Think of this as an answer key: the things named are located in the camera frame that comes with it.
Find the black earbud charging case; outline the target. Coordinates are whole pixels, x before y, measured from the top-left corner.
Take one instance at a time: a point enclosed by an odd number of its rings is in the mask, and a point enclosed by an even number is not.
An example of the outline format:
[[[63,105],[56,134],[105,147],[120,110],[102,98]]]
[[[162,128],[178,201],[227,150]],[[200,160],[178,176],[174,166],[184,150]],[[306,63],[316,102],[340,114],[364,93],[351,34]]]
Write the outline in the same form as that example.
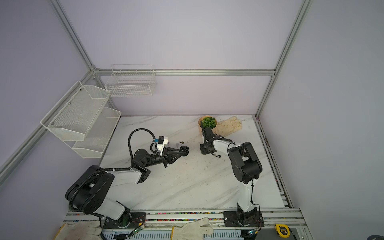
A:
[[[182,152],[182,155],[185,157],[189,154],[189,147],[187,146],[181,146],[180,151]]]

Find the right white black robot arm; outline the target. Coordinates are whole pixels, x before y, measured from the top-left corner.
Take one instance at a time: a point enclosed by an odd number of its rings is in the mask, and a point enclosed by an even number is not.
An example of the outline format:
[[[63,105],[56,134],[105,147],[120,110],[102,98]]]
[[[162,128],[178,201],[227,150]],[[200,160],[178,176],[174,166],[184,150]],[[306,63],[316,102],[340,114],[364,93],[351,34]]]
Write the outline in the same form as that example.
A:
[[[254,181],[263,171],[262,164],[250,142],[237,144],[217,135],[211,128],[202,129],[203,155],[220,152],[230,160],[235,178],[240,182],[240,198],[237,202],[236,219],[240,226],[249,226],[259,220],[258,207],[253,201]]]

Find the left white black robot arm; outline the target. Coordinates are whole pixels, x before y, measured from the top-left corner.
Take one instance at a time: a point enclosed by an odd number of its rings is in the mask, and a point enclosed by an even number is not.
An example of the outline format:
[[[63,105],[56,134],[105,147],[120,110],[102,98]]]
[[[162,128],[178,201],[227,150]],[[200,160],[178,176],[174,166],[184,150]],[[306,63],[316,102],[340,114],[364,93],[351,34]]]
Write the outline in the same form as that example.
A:
[[[131,140],[136,132],[144,131],[153,138],[150,151],[144,149],[132,151]],[[119,174],[123,175],[129,184],[141,184],[151,174],[148,167],[164,165],[168,167],[181,157],[189,154],[187,146],[171,148],[168,146],[168,138],[158,138],[148,129],[138,128],[133,130],[128,137],[128,149],[131,163],[125,168],[101,168],[97,165],[90,166],[67,190],[65,198],[68,201],[69,210],[81,212],[96,217],[108,217],[113,220],[130,218],[130,209],[117,200],[110,199],[107,194]]]

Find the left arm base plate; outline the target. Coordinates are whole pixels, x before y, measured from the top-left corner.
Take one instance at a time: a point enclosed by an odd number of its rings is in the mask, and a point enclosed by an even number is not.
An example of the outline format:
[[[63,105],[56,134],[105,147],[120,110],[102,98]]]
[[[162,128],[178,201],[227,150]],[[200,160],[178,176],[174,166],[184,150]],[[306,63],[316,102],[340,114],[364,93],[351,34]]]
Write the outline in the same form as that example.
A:
[[[118,220],[113,220],[106,217],[103,228],[104,229],[136,229],[143,225],[146,221],[145,212],[130,212],[129,214],[122,215]]]

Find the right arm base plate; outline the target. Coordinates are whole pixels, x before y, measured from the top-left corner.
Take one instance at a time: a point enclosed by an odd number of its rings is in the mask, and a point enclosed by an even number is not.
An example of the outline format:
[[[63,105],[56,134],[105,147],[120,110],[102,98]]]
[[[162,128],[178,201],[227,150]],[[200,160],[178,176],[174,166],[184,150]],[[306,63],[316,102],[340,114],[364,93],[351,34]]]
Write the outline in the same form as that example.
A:
[[[225,227],[264,227],[264,217],[261,211],[249,211],[240,213],[240,211],[225,211]]]

